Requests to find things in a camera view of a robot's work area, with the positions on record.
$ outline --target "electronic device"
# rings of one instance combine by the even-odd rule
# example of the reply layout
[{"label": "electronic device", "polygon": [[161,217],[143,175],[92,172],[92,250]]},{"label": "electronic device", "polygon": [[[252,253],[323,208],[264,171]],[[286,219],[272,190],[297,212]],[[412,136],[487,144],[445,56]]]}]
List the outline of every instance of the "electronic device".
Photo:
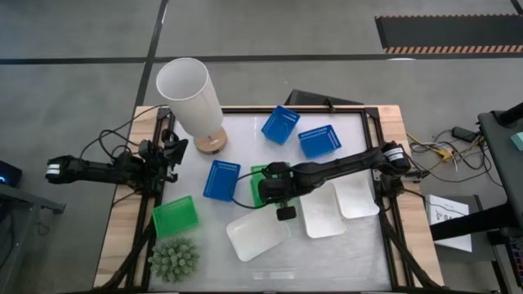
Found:
[{"label": "electronic device", "polygon": [[363,105],[363,103],[293,89],[285,105]]},{"label": "electronic device", "polygon": [[22,171],[11,164],[0,160],[0,185],[9,185],[17,188],[22,178]]},{"label": "electronic device", "polygon": [[472,143],[476,138],[480,135],[478,131],[469,131],[468,129],[464,129],[462,127],[453,127],[452,128],[452,137],[460,140],[464,140],[465,142]]}]

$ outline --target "wooden table frame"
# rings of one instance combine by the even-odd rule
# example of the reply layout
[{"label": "wooden table frame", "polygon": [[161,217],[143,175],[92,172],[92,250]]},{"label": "wooden table frame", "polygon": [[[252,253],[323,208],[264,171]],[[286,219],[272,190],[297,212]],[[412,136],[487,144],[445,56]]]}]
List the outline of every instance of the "wooden table frame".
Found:
[{"label": "wooden table frame", "polygon": [[[136,108],[136,114],[140,114],[144,110],[149,109],[147,106],[140,106]],[[234,106],[226,107],[227,109],[252,111],[274,108],[274,106]],[[327,109],[327,106],[291,106],[292,109],[300,109],[302,111],[313,109]],[[378,135],[381,131],[383,139],[386,141],[395,141],[396,143],[408,146],[407,136],[405,133],[405,126],[400,114],[400,108],[397,105],[366,105],[366,106],[336,106],[336,109],[377,109],[379,124],[374,125],[374,120],[369,117],[369,125],[371,126],[370,135],[373,145],[378,144]],[[152,140],[152,134],[156,128],[158,110],[154,109],[150,112],[141,115],[132,124],[129,140],[139,142],[144,139]],[[419,191],[419,186],[414,183],[405,183],[405,188],[414,191]],[[118,186],[115,191],[114,200],[117,200],[127,194],[131,190],[126,186]],[[98,269],[96,271],[94,287],[103,285],[113,275],[114,271],[120,266],[127,254],[131,251],[133,236],[136,228],[136,220],[140,210],[141,196],[133,195],[119,203],[113,208],[108,222],[105,241],[101,250],[101,258],[99,260]],[[144,225],[150,219],[150,213],[154,206],[154,200],[149,199],[146,205],[146,218]],[[393,225],[401,219],[401,226],[407,248],[412,253],[417,262],[428,273],[428,275],[436,283],[443,284],[439,263],[437,260],[436,249],[432,242],[430,228],[425,214],[423,201],[420,197],[412,194],[402,194],[397,198],[397,209],[399,217],[394,217],[391,212],[387,213],[389,221]],[[141,285],[141,278],[145,265],[145,249],[141,252],[140,258],[137,262],[135,271],[134,285]],[[417,280],[409,283],[409,275],[405,275],[404,264],[397,250],[392,245],[394,256],[394,266],[396,268],[397,284],[400,286],[419,286]]]}]

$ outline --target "green succulent plant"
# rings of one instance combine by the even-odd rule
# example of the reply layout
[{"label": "green succulent plant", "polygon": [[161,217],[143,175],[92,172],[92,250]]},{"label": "green succulent plant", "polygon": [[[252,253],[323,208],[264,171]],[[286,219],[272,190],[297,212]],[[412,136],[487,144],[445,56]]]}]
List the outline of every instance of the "green succulent plant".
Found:
[{"label": "green succulent plant", "polygon": [[166,240],[153,247],[150,270],[164,283],[179,283],[196,271],[199,254],[189,238]]}]

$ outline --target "metal stand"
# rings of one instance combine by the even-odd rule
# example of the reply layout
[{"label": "metal stand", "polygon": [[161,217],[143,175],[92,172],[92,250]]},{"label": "metal stand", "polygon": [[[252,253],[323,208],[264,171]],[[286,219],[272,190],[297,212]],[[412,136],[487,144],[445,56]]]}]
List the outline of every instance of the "metal stand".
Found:
[{"label": "metal stand", "polygon": [[65,204],[1,184],[0,200],[3,214],[9,215],[11,222],[11,249],[7,253],[6,263],[0,268],[0,293],[8,293],[19,272],[25,247],[30,242],[31,234],[34,233],[34,225],[38,222],[40,209],[48,208],[54,214],[61,214],[64,212]]},{"label": "metal stand", "polygon": [[12,188],[8,185],[0,185],[0,198],[7,198],[15,201],[22,201],[25,203],[35,204],[43,208],[48,208],[52,210],[54,214],[61,214],[64,212],[65,204],[56,203],[54,201],[41,198],[24,192],[19,189]]}]

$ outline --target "lamp shade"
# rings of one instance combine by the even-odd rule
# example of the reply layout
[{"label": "lamp shade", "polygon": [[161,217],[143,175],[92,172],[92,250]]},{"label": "lamp shade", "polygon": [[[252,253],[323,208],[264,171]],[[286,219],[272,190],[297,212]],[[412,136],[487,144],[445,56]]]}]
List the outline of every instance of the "lamp shade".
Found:
[{"label": "lamp shade", "polygon": [[189,135],[206,137],[220,131],[223,113],[202,62],[192,58],[169,62],[158,73],[156,87]]}]

